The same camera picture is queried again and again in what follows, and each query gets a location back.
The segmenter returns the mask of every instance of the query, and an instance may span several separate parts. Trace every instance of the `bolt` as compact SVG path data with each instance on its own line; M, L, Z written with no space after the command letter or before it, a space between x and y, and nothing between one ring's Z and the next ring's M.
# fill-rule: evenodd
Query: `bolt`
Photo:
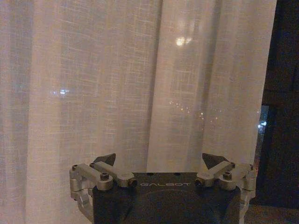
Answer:
M72 171L75 171L76 166L77 166L77 165L73 165L73 166L71 167Z
M101 181L106 181L109 179L109 174L108 173L101 173L100 175Z
M204 181L202 179L197 178L194 182L195 186L201 188L204 186Z
M225 173L223 174L223 179L224 179L224 180L231 181L232 178L233 178L233 175L232 175L230 172L225 172Z
M128 186L131 188L135 188L137 186L137 180L132 178L128 181Z

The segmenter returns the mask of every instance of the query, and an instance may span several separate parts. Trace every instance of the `curtain fold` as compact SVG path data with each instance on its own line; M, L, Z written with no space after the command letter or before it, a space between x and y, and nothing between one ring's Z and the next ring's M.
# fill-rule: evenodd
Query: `curtain fold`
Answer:
M0 3L0 223L89 223L68 170L253 162L275 0Z

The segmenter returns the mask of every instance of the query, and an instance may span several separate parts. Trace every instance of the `silver metal bracket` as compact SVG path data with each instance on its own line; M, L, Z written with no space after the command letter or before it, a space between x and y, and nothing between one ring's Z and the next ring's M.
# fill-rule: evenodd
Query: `silver metal bracket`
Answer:
M235 164L222 161L206 172L197 173L195 184L201 187L211 187L218 179L220 188L241 190L239 224L244 224L244 217L251 198L256 195L256 170L250 164Z
M71 198L77 201L79 210L93 223L93 206L90 202L92 189L109 190L113 187L113 178L106 175L101 178L101 173L86 164L72 166L70 170Z
M91 166L102 173L109 173L117 182L117 185L122 188L134 188L137 185L137 180L133 173L123 172L119 169L110 166L104 162L92 163Z

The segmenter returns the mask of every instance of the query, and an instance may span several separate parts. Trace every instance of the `linen curtain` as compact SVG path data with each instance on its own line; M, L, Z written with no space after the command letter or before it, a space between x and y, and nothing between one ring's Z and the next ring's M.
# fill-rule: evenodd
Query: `linen curtain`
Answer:
M71 165L252 163L275 0L3 0L0 224L89 223Z

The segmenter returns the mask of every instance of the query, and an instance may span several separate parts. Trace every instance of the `dark background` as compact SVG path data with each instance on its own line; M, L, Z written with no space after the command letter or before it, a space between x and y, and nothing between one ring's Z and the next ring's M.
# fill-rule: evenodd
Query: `dark background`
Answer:
M263 91L269 106L255 204L299 208L299 0L278 0Z

